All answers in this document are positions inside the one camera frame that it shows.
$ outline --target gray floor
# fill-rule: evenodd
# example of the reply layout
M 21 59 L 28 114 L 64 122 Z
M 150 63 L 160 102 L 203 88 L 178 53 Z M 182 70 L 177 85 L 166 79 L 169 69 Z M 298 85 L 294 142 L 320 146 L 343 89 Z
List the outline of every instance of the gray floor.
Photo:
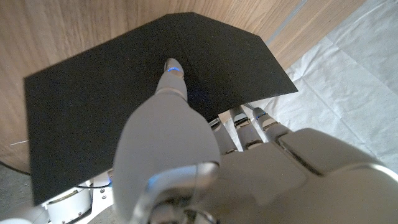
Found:
M 0 218 L 10 208 L 32 199 L 30 176 L 0 165 Z M 117 223 L 111 207 L 89 222 L 89 224 L 102 223 Z

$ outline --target black foam sheet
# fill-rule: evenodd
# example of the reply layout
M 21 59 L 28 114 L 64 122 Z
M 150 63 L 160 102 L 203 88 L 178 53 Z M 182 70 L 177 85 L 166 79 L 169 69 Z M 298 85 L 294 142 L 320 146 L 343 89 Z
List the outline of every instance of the black foam sheet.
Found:
M 195 13 L 161 17 L 25 79 L 35 204 L 112 168 L 124 123 L 170 57 L 207 120 L 297 91 L 260 37 Z

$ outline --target white fabric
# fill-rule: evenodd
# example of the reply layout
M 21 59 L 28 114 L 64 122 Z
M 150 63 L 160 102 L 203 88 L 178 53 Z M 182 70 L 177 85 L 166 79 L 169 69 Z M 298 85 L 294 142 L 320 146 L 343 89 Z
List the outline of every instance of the white fabric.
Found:
M 253 105 L 293 131 L 323 131 L 398 172 L 397 37 L 397 1 L 368 0 L 286 71 L 298 93 Z

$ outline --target blue led light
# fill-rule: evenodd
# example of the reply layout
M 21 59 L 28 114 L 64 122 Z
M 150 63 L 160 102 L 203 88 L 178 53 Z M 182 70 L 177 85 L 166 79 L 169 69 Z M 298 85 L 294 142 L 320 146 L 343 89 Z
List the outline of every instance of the blue led light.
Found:
M 259 116 L 256 116 L 256 119 L 259 119 L 259 117 L 261 117 L 262 115 L 266 115 L 267 113 L 263 113 L 263 114 L 260 114 Z
M 180 71 L 180 70 L 179 70 L 178 68 L 176 68 L 176 67 L 172 67 L 172 68 L 167 69 L 168 72 L 171 72 L 172 70 Z

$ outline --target wood grain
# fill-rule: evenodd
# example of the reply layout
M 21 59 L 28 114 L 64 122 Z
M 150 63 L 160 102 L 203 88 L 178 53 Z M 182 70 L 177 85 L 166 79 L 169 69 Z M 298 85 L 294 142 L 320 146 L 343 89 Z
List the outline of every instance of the wood grain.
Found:
M 174 12 L 196 12 L 266 41 L 300 0 L 3 0 L 0 1 L 0 161 L 29 171 L 22 79 Z M 363 0 L 308 0 L 271 42 L 284 68 Z
M 288 69 L 364 2 L 308 0 L 268 47 L 282 67 Z

